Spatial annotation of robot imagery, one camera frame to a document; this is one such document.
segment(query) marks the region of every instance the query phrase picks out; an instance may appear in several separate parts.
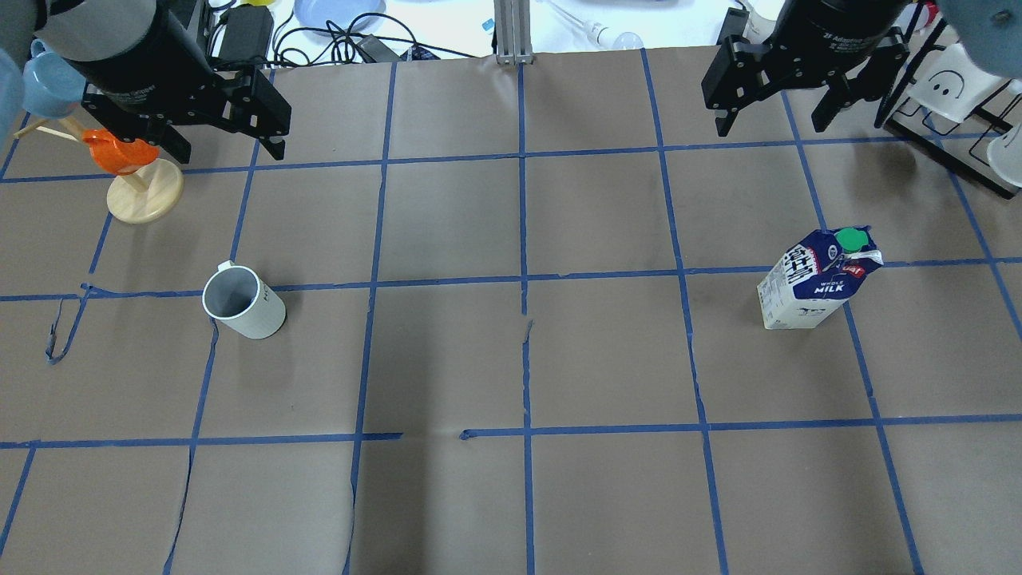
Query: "green cap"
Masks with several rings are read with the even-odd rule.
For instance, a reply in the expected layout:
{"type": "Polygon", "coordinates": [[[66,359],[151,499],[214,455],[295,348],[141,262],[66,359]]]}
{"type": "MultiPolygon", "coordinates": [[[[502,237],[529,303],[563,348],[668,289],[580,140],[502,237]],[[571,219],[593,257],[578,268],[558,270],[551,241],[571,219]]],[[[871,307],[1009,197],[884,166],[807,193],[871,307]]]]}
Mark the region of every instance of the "green cap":
{"type": "Polygon", "coordinates": [[[870,235],[861,229],[843,227],[834,234],[845,253],[854,253],[870,242],[870,235]]]}

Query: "yellow object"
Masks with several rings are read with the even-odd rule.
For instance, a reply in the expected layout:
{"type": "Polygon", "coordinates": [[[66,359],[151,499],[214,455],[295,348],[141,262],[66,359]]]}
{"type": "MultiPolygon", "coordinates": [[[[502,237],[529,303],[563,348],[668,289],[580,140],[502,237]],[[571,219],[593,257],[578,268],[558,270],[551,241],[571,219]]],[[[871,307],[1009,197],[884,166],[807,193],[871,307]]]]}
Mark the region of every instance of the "yellow object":
{"type": "Polygon", "coordinates": [[[184,183],[181,170],[159,157],[134,174],[113,178],[106,190],[106,206],[122,222],[151,222],[166,215],[177,204],[184,183]]]}

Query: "orange cup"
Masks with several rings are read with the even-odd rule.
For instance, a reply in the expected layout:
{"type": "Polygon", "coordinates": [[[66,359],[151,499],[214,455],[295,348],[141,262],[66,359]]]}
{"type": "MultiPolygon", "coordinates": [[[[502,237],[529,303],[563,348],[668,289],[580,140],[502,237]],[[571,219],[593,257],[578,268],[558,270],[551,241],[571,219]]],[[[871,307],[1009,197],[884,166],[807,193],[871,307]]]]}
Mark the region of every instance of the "orange cup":
{"type": "Polygon", "coordinates": [[[156,146],[142,140],[123,142],[106,129],[86,130],[82,141],[89,145],[89,152],[97,165],[118,176],[134,174],[159,155],[156,146]]]}

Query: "white mug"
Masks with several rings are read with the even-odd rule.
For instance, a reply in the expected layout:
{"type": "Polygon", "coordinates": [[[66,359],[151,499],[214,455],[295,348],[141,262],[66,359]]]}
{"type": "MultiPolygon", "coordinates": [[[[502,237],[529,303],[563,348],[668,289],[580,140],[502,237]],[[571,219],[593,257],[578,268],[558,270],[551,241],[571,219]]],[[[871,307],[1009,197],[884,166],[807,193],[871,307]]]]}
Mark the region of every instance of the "white mug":
{"type": "Polygon", "coordinates": [[[1022,124],[1012,128],[1007,134],[994,138],[986,147],[986,158],[990,167],[1003,180],[1012,185],[1022,186],[1022,137],[1019,129],[1022,124]]]}
{"type": "Polygon", "coordinates": [[[962,44],[951,44],[919,76],[919,81],[909,89],[909,96],[961,124],[1004,81],[974,64],[962,44]]]}
{"type": "Polygon", "coordinates": [[[274,335],[287,316],[284,302],[250,268],[231,259],[217,266],[217,273],[202,289],[202,308],[238,334],[252,340],[274,335]]]}

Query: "red logo on carton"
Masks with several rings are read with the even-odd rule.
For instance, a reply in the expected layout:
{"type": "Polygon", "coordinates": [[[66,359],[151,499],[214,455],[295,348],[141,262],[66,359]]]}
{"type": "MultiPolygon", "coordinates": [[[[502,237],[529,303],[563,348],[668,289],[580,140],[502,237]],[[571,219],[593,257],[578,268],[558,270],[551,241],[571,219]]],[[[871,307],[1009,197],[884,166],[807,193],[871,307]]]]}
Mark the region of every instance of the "red logo on carton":
{"type": "Polygon", "coordinates": [[[841,268],[841,271],[846,271],[854,275],[856,278],[866,275],[866,268],[864,268],[863,266],[843,266],[841,268]]]}

